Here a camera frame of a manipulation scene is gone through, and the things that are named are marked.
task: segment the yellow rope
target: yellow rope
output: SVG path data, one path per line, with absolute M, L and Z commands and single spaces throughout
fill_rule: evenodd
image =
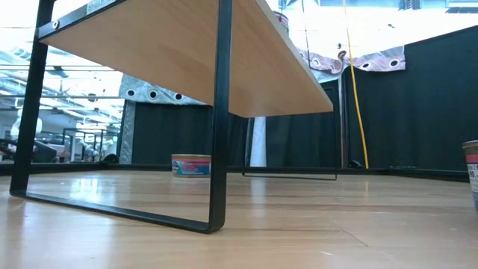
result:
M 343 0 L 343 2 L 344 2 L 345 20 L 347 20 L 347 0 Z M 353 95 L 356 99 L 356 109 L 357 109 L 358 125 L 360 126 L 361 144 L 364 148 L 365 168 L 368 169 L 367 144 L 365 143 L 364 126 L 361 123 L 359 98 L 357 98 L 356 74 L 353 68 L 353 56 L 352 56 L 352 46 L 350 45 L 349 22 L 346 21 L 346 23 L 347 23 L 347 40 L 349 42 L 350 71 L 352 72 Z

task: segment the cat food can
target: cat food can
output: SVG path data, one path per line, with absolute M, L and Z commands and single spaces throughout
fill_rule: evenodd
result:
M 274 11 L 274 15 L 276 15 L 279 22 L 284 26 L 287 34 L 289 34 L 289 18 L 287 18 L 284 14 Z
M 478 140 L 463 143 L 465 150 L 466 163 L 468 165 L 468 175 L 470 177 L 471 192 L 475 209 L 478 213 Z
M 173 175 L 179 177 L 209 177 L 211 174 L 210 155 L 173 154 Z

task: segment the black curtain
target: black curtain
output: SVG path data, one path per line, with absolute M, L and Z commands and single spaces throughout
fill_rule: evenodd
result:
M 322 87 L 334 103 L 335 112 L 266 119 L 268 167 L 340 166 L 338 83 L 331 81 Z
M 356 69 L 371 167 L 466 170 L 461 145 L 478 139 L 478 27 L 405 47 L 406 70 Z M 364 163 L 350 70 L 344 73 L 350 159 Z
M 241 166 L 247 120 L 229 115 L 229 165 Z M 172 154 L 211 154 L 212 107 L 136 103 L 133 164 L 171 164 Z

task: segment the wooden floor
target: wooden floor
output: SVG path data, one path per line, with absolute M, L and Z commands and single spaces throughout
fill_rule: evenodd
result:
M 225 227 L 201 235 L 10 197 L 0 178 L 0 268 L 478 268 L 467 184 L 229 175 Z M 197 220 L 208 180 L 102 171 L 32 176 L 29 191 Z

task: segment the white sticker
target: white sticker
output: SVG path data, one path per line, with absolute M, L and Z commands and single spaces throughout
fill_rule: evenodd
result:
M 116 0 L 92 0 L 87 4 L 87 15 L 91 14 L 102 7 L 113 3 Z
M 468 165 L 468 175 L 470 176 L 471 190 L 478 192 L 478 164 Z

